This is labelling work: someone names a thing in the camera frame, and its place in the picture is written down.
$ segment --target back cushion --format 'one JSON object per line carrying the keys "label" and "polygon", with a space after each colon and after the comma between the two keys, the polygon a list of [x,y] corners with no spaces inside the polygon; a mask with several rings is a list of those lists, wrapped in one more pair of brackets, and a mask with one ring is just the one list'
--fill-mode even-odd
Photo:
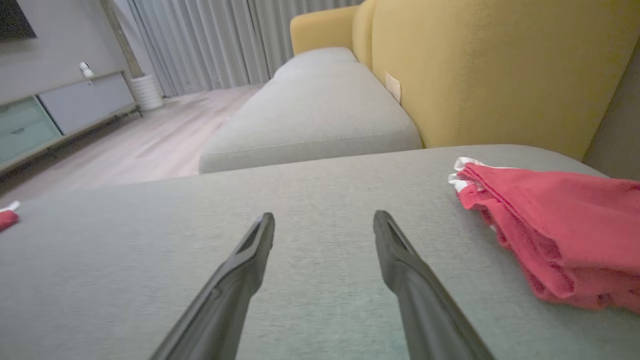
{"label": "back cushion", "polygon": [[366,0],[353,17],[353,54],[360,63],[372,69],[371,28],[378,0]]}
{"label": "back cushion", "polygon": [[373,72],[400,81],[428,147],[581,160],[639,33],[638,0],[378,0]]}

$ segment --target floor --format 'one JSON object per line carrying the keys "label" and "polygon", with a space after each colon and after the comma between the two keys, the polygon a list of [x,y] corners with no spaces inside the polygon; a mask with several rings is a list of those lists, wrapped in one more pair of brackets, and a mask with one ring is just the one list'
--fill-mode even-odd
{"label": "floor", "polygon": [[205,143],[259,88],[166,99],[143,118],[136,113],[80,136],[0,178],[0,208],[52,193],[196,175]]}

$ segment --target television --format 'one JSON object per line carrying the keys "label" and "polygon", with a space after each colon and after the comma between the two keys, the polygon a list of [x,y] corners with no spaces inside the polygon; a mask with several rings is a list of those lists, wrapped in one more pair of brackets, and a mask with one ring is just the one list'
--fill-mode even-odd
{"label": "television", "polygon": [[0,0],[0,42],[36,38],[16,0]]}

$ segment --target tree trunk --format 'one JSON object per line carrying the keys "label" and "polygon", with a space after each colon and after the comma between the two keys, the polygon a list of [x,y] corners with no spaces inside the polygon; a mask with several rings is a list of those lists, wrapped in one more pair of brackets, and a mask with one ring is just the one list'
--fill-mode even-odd
{"label": "tree trunk", "polygon": [[138,60],[133,54],[133,50],[131,49],[131,45],[129,45],[127,37],[124,35],[124,30],[122,29],[122,25],[120,25],[120,21],[116,16],[116,12],[113,9],[111,0],[100,0],[100,4],[104,9],[104,13],[107,15],[107,20],[111,25],[111,29],[113,29],[113,33],[116,35],[116,39],[118,39],[118,44],[120,45],[124,58],[127,60],[127,65],[129,66],[129,70],[131,71],[131,76],[134,79],[142,78],[144,76],[144,73],[142,72],[142,69],[140,69],[140,64],[138,64]]}

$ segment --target white plant pot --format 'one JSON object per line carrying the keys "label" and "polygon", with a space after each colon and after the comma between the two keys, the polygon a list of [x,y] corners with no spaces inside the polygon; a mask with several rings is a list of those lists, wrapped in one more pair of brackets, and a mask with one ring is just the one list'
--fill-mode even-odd
{"label": "white plant pot", "polygon": [[131,79],[131,88],[133,97],[143,111],[158,109],[164,105],[153,75]]}

